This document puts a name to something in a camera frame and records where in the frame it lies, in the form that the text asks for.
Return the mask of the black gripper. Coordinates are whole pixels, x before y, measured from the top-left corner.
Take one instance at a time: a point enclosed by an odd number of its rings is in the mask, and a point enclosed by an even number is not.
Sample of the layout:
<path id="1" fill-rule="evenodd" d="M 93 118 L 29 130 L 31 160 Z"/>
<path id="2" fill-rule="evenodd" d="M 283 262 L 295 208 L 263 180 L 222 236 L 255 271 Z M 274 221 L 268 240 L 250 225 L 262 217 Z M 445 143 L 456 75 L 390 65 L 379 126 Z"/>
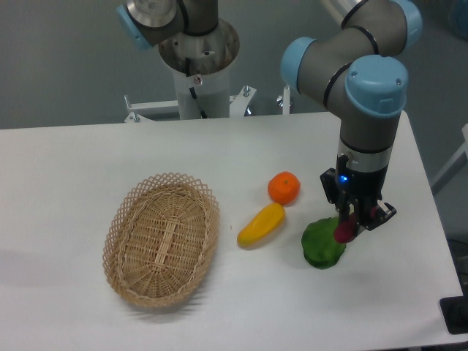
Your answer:
<path id="1" fill-rule="evenodd" d="M 337 158 L 336 169 L 329 168 L 321 176 L 327 201 L 339 211 L 340 219 L 348 219 L 350 206 L 354 206 L 361 227 L 372 231 L 390 220 L 396 209 L 382 199 L 382 188 L 388 166 L 374 172 L 360 172 L 347 166 L 349 157 Z"/>

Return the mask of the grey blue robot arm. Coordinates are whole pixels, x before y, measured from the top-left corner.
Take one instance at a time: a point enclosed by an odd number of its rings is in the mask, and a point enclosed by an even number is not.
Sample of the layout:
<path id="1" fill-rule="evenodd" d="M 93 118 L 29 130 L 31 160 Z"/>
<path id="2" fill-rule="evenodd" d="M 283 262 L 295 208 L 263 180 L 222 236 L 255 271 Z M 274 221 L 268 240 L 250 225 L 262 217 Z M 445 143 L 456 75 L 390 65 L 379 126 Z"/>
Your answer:
<path id="1" fill-rule="evenodd" d="M 395 215 L 382 187 L 407 101 L 408 73 L 397 55 L 418 41 L 422 18 L 411 1 L 325 1 L 339 23 L 334 37 L 294 40 L 285 50 L 283 81 L 340 119 L 335 167 L 320 180 L 351 236 Z M 117 9 L 140 49 L 158 47 L 175 73 L 182 119 L 225 118 L 231 102 L 224 73 L 240 43 L 216 1 L 127 1 Z"/>

